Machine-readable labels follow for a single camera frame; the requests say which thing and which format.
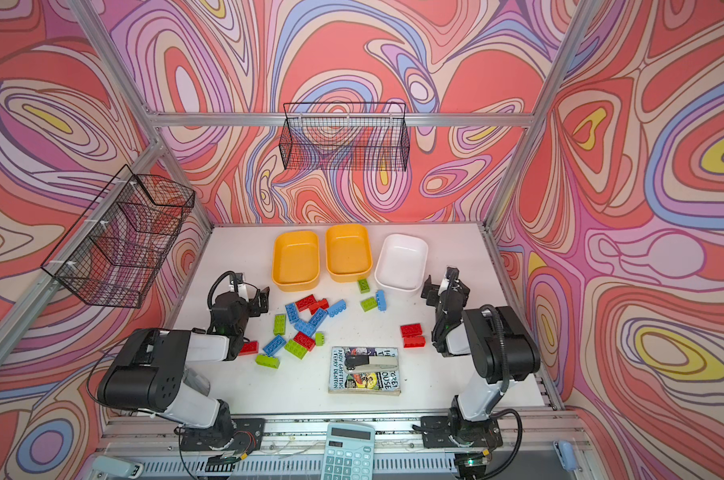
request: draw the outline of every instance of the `white tabletop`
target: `white tabletop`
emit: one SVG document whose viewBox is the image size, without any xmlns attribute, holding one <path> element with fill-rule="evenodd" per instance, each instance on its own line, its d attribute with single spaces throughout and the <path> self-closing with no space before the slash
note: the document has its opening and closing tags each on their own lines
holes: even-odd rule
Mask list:
<svg viewBox="0 0 724 480">
<path fill-rule="evenodd" d="M 471 356 L 444 358 L 430 344 L 434 327 L 434 307 L 427 306 L 419 295 L 409 299 L 388 296 L 386 312 L 364 312 L 359 302 L 374 295 L 377 285 L 373 274 L 368 277 L 370 293 L 361 294 L 356 283 L 336 283 L 327 272 L 324 258 L 324 232 L 328 226 L 223 226 L 213 230 L 184 304 L 175 322 L 176 329 L 210 324 L 207 292 L 213 281 L 226 270 L 244 273 L 245 281 L 260 288 L 271 287 L 268 313 L 250 319 L 245 334 L 257 340 L 262 349 L 273 338 L 273 317 L 284 313 L 287 303 L 312 293 L 329 304 L 347 302 L 347 309 L 328 318 L 319 331 L 325 333 L 325 346 L 317 346 L 298 360 L 281 349 L 276 357 L 278 370 L 259 366 L 255 356 L 241 356 L 232 362 L 197 365 L 195 370 L 210 379 L 211 395 L 228 402 L 233 414 L 313 413 L 313 412 L 400 412 L 448 408 L 453 396 L 461 393 L 475 373 Z M 307 292 L 285 293 L 271 281 L 274 240 L 294 230 L 312 230 L 319 235 L 321 274 L 317 288 Z M 383 240 L 390 234 L 417 236 L 429 245 L 425 274 L 439 283 L 448 265 L 460 269 L 460 279 L 470 289 L 466 308 L 485 303 L 501 306 L 507 302 L 485 249 L 479 227 L 475 224 L 407 224 L 369 225 L 373 261 L 377 264 Z M 217 293 L 227 288 L 226 282 Z M 309 320 L 309 312 L 301 312 Z M 420 323 L 427 343 L 424 348 L 404 349 L 399 326 Z M 296 334 L 287 324 L 285 340 Z M 329 352 L 332 346 L 393 346 L 399 348 L 402 393 L 399 396 L 374 394 L 331 394 Z M 503 406 L 543 406 L 533 376 L 517 384 L 504 396 Z"/>
</svg>

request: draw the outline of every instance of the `blue building block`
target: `blue building block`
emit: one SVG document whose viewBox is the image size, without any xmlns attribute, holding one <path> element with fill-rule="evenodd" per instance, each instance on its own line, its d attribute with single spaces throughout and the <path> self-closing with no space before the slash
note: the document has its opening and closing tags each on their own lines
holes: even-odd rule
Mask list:
<svg viewBox="0 0 724 480">
<path fill-rule="evenodd" d="M 386 295 L 383 294 L 383 290 L 378 290 L 375 293 L 375 300 L 378 302 L 378 310 L 381 312 L 386 311 Z"/>
<path fill-rule="evenodd" d="M 316 332 L 319 328 L 319 325 L 321 325 L 326 318 L 327 310 L 325 310 L 324 308 L 320 308 L 319 310 L 317 310 L 316 313 L 313 314 L 311 320 L 309 320 L 309 325 L 314 327 L 314 331 Z"/>
<path fill-rule="evenodd" d="M 313 336 L 317 332 L 317 328 L 310 323 L 306 323 L 302 320 L 298 320 L 293 324 L 295 330 L 303 332 L 304 335 Z"/>
<path fill-rule="evenodd" d="M 287 341 L 284 340 L 281 335 L 277 335 L 273 337 L 273 340 L 268 342 L 268 345 L 263 347 L 263 351 L 266 355 L 273 356 L 274 353 L 279 352 L 279 349 L 282 348 L 285 343 L 287 343 Z"/>
<path fill-rule="evenodd" d="M 335 316 L 338 313 L 343 312 L 345 309 L 346 309 L 346 301 L 341 300 L 340 302 L 333 303 L 332 306 L 327 309 L 327 314 L 330 316 Z"/>
<path fill-rule="evenodd" d="M 287 319 L 290 320 L 290 323 L 295 323 L 300 321 L 300 317 L 298 316 L 298 307 L 295 306 L 295 303 L 290 303 L 289 305 L 284 306 L 285 309 L 287 309 Z"/>
</svg>

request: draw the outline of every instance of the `calculator display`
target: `calculator display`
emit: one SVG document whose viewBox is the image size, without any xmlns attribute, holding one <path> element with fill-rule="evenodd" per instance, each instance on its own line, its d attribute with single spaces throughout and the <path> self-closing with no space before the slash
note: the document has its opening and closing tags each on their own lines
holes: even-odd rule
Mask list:
<svg viewBox="0 0 724 480">
<path fill-rule="evenodd" d="M 348 430 L 346 428 L 331 428 L 330 435 L 336 437 L 361 438 L 362 440 L 369 440 L 369 432 L 362 432 L 360 430 Z"/>
</svg>

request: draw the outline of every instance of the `white bin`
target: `white bin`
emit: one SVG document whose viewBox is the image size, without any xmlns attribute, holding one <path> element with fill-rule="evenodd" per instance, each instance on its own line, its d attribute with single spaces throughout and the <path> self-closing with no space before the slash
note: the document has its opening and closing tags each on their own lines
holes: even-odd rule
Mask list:
<svg viewBox="0 0 724 480">
<path fill-rule="evenodd" d="M 428 256 L 429 245 L 420 238 L 388 235 L 378 257 L 375 281 L 386 294 L 410 296 L 419 293 Z"/>
</svg>

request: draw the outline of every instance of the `plastic container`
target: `plastic container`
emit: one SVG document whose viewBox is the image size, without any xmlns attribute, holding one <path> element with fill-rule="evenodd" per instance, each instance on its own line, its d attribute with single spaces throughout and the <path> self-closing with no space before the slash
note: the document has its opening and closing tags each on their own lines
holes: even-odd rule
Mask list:
<svg viewBox="0 0 724 480">
<path fill-rule="evenodd" d="M 336 282 L 356 282 L 367 278 L 373 269 L 367 228 L 357 224 L 336 225 L 327 229 L 327 271 Z"/>
<path fill-rule="evenodd" d="M 429 245 L 410 235 L 391 234 L 383 242 L 375 281 L 386 293 L 410 296 L 423 288 Z"/>
<path fill-rule="evenodd" d="M 277 237 L 271 280 L 282 292 L 311 290 L 319 284 L 319 237 L 301 230 Z"/>
</svg>

